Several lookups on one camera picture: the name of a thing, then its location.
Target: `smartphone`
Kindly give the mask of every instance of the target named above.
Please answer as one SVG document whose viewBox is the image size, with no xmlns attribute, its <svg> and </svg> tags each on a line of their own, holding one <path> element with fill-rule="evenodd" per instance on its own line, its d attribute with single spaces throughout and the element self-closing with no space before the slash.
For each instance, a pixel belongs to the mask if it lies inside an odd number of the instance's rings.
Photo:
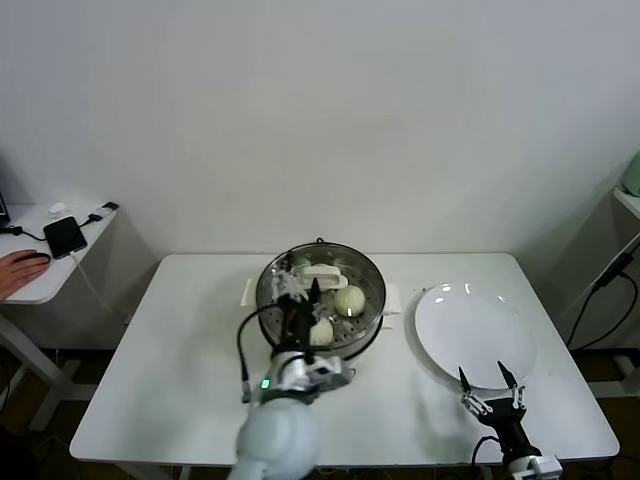
<svg viewBox="0 0 640 480">
<path fill-rule="evenodd" d="M 70 253 L 82 250 L 87 246 L 87 240 L 80 231 L 80 226 L 73 217 L 66 217 L 45 226 L 42 231 L 49 243 L 51 256 L 55 259 L 63 258 Z"/>
</svg>

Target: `desk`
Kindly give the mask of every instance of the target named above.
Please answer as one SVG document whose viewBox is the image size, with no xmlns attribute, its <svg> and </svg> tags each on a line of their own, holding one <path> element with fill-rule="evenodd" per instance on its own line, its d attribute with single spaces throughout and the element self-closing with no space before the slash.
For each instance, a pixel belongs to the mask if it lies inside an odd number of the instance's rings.
<svg viewBox="0 0 640 480">
<path fill-rule="evenodd" d="M 93 212 L 99 206 L 100 205 L 86 205 L 78 207 L 73 213 L 76 219 L 81 222 L 89 213 Z M 26 231 L 36 236 L 42 236 L 42 227 L 53 221 L 49 217 L 49 207 L 46 205 L 9 205 L 7 209 L 11 215 L 11 225 L 20 225 Z M 114 217 L 115 213 L 100 222 L 87 225 L 82 229 L 87 240 L 87 247 L 75 255 L 78 262 L 80 262 L 91 247 L 93 247 L 98 237 L 104 232 Z M 15 252 L 16 250 L 30 248 L 40 252 L 51 253 L 46 242 L 39 242 L 26 235 L 0 236 L 0 256 Z M 75 268 L 76 263 L 71 257 L 52 260 L 49 269 L 44 275 L 18 290 L 5 300 L 5 303 L 19 305 L 46 303 L 60 291 Z M 13 391 L 15 391 L 15 386 L 18 385 L 24 377 L 27 368 L 33 370 L 34 373 L 51 386 L 31 422 L 31 430 L 44 430 L 60 401 L 88 401 L 91 399 L 96 388 L 95 385 L 76 385 L 71 381 L 73 374 L 80 366 L 79 361 L 66 362 L 63 368 L 59 369 L 13 323 L 1 315 L 0 339 L 4 346 L 23 362 L 22 366 L 11 378 Z M 4 402 L 4 397 L 9 393 L 9 390 L 5 389 L 2 395 L 0 395 L 0 402 Z"/>
<path fill-rule="evenodd" d="M 133 463 L 138 478 L 167 478 L 149 464 L 230 465 L 246 417 L 240 403 L 236 329 L 247 278 L 271 255 L 172 255 L 158 268 L 71 442 L 80 460 Z M 352 384 L 312 408 L 324 428 L 321 465 L 469 464 L 490 432 L 460 405 L 460 388 L 418 346 L 413 311 L 423 288 L 485 284 L 529 323 L 538 345 L 527 380 L 524 427 L 532 443 L 561 460 L 614 456 L 619 444 L 562 339 L 513 257 L 371 255 L 398 285 L 402 314 L 385 319 L 358 359 Z M 243 342 L 253 382 L 270 349 L 256 323 Z M 499 463 L 486 446 L 481 463 Z"/>
<path fill-rule="evenodd" d="M 622 191 L 621 187 L 613 190 L 613 196 L 627 210 L 640 219 L 640 198 Z M 589 386 L 596 398 L 640 398 L 640 368 L 636 368 L 629 357 L 615 356 L 615 363 L 624 374 L 623 380 L 609 382 L 590 382 Z"/>
</svg>

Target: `floor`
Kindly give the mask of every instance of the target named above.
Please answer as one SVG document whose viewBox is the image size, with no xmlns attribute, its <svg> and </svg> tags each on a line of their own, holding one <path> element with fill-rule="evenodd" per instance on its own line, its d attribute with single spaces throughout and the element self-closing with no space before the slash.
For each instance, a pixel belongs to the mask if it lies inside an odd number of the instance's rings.
<svg viewBox="0 0 640 480">
<path fill-rule="evenodd" d="M 0 356 L 10 372 L 18 368 L 18 362 L 8 352 L 0 349 Z M 577 360 L 585 378 L 590 381 L 616 380 L 619 372 L 608 358 L 580 358 Z M 75 376 L 78 383 L 98 383 L 104 373 L 109 358 L 90 358 L 83 361 Z M 0 375 L 0 390 L 6 379 Z M 0 415 L 0 424 L 8 431 L 19 435 L 34 452 L 40 470 L 40 478 L 55 480 L 127 480 L 128 477 L 117 467 L 81 463 L 69 455 L 68 444 L 87 406 L 81 402 L 65 402 L 60 405 L 45 433 L 29 432 L 31 417 L 47 392 L 47 386 L 35 375 L 29 373 L 10 398 L 7 408 Z M 621 445 L 621 454 L 640 459 L 640 401 L 638 399 L 611 399 L 600 402 L 609 422 L 615 430 Z M 167 472 L 178 478 L 180 468 L 165 467 Z M 225 468 L 195 468 L 193 480 L 222 480 L 226 478 Z M 470 468 L 387 468 L 384 470 L 338 470 L 314 471 L 313 480 L 475 480 Z M 494 469 L 494 478 L 505 478 L 501 468 Z M 588 462 L 565 466 L 565 480 L 636 480 L 640 478 L 640 460 L 617 458 L 613 462 Z"/>
</svg>

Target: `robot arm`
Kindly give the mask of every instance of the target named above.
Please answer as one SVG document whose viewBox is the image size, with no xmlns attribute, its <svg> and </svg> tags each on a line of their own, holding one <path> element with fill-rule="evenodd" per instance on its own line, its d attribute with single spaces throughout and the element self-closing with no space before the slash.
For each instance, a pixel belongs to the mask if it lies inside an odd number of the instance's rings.
<svg viewBox="0 0 640 480">
<path fill-rule="evenodd" d="M 471 386 L 462 368 L 459 368 L 462 384 L 462 404 L 483 425 L 496 431 L 502 463 L 514 480 L 559 480 L 562 466 L 553 456 L 543 456 L 531 445 L 521 421 L 527 408 L 524 405 L 524 385 L 518 386 L 513 374 L 498 362 L 502 376 L 511 390 L 511 397 L 487 400 L 471 392 Z"/>
<path fill-rule="evenodd" d="M 284 318 L 280 343 L 238 433 L 230 480 L 298 480 L 318 463 L 321 431 L 309 405 L 353 378 L 340 357 L 316 356 L 309 346 L 318 296 L 314 281 L 309 299 L 278 298 Z"/>
</svg>

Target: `white plate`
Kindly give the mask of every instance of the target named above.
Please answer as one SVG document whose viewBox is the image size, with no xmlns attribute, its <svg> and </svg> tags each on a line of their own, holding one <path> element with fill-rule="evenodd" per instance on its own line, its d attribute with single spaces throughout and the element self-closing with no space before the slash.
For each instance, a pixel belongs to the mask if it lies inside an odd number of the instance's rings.
<svg viewBox="0 0 640 480">
<path fill-rule="evenodd" d="M 416 331 L 433 361 L 459 380 L 462 367 L 475 388 L 507 388 L 498 360 L 522 383 L 531 373 L 536 344 L 517 309 L 477 284 L 445 283 L 418 303 Z"/>
</svg>

